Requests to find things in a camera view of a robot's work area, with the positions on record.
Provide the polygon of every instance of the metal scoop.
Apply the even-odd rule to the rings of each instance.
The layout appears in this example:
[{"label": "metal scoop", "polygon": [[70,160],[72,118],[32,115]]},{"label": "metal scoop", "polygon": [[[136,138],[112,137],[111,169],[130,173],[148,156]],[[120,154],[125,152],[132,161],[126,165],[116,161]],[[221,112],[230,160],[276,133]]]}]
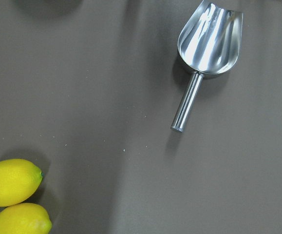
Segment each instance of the metal scoop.
[{"label": "metal scoop", "polygon": [[190,17],[178,39],[183,61],[193,75],[182,97],[171,129],[183,132],[198,88],[206,76],[219,75],[236,63],[242,37],[243,13],[204,0]]}]

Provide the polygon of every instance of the yellow lemon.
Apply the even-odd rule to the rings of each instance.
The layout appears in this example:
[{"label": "yellow lemon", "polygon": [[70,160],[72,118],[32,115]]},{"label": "yellow lemon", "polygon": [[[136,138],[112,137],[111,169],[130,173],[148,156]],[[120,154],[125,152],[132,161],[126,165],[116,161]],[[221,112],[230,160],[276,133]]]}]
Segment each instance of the yellow lemon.
[{"label": "yellow lemon", "polygon": [[51,228],[47,211],[34,203],[9,206],[0,212],[0,234],[48,234]]},{"label": "yellow lemon", "polygon": [[0,207],[23,202],[37,190],[41,181],[41,169],[30,161],[0,161]]}]

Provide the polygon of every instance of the scoop handle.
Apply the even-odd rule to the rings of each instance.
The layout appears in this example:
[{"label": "scoop handle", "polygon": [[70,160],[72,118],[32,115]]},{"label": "scoop handle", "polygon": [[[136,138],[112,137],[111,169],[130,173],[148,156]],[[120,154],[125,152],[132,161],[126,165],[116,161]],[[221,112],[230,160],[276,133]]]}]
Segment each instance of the scoop handle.
[{"label": "scoop handle", "polygon": [[197,91],[199,89],[201,81],[203,80],[203,77],[204,74],[201,74],[199,72],[195,72],[190,77],[189,84],[185,90],[179,108],[175,114],[174,120],[171,125],[171,129],[177,132],[184,131],[184,126],[188,119],[190,110],[192,108],[193,102],[197,95]]}]

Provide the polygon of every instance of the tabletop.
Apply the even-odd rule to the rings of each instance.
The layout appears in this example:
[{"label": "tabletop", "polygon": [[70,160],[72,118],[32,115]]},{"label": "tabletop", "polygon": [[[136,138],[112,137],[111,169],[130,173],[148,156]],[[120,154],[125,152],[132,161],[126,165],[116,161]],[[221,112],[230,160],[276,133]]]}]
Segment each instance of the tabletop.
[{"label": "tabletop", "polygon": [[0,1],[0,160],[43,170],[51,234],[282,234],[282,0],[214,2],[240,56],[177,133],[200,1]]}]

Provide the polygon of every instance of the utensil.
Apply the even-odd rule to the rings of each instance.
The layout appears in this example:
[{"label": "utensil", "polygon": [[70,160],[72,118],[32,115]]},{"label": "utensil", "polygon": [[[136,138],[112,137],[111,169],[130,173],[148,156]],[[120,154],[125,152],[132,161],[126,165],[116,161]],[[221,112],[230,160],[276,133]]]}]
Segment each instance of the utensil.
[{"label": "utensil", "polygon": [[183,61],[193,75],[182,97],[171,129],[183,132],[192,104],[203,78],[230,70],[240,52],[243,13],[220,8],[207,0],[201,2],[178,39]]}]

